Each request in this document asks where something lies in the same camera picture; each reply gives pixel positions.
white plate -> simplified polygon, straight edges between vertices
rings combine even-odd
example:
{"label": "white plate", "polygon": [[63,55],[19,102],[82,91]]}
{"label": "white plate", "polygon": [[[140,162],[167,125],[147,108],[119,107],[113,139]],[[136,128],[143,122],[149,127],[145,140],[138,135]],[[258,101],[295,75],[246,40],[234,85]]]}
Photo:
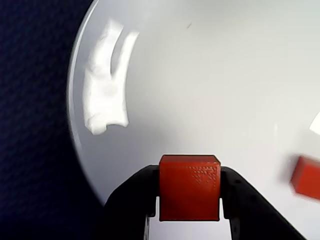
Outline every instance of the white plate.
{"label": "white plate", "polygon": [[[110,19],[124,25],[115,53],[140,32],[126,78],[129,124],[94,136],[83,117],[85,68]],[[214,154],[312,240],[320,204],[294,194],[288,167],[296,155],[320,159],[310,130],[319,92],[320,1],[96,0],[71,56],[69,118],[101,202],[163,154]],[[230,238],[228,222],[151,221],[152,240],[198,238]]]}

cube top face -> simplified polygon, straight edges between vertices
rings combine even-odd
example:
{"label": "cube top face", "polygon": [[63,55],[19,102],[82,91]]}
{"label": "cube top face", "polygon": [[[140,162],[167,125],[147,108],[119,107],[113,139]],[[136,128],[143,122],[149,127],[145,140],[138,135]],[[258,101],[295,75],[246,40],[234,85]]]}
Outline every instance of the cube top face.
{"label": "cube top face", "polygon": [[220,162],[213,155],[164,155],[160,221],[218,221]]}

textured fabric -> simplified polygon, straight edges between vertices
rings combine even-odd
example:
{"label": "textured fabric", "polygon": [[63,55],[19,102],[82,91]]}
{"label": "textured fabric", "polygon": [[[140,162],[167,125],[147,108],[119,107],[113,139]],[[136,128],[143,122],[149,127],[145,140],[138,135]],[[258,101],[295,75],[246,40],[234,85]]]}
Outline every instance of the textured fabric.
{"label": "textured fabric", "polygon": [[66,86],[91,0],[0,1],[0,239],[89,239],[102,210],[69,135]]}

red cube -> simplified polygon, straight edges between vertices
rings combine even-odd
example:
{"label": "red cube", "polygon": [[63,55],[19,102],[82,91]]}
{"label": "red cube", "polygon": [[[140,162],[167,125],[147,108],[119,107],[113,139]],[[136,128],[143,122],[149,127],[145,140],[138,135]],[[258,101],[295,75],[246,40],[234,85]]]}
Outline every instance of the red cube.
{"label": "red cube", "polygon": [[164,155],[160,221],[219,221],[220,171],[213,155]]}
{"label": "red cube", "polygon": [[320,199],[320,162],[300,156],[291,183],[297,193]]}

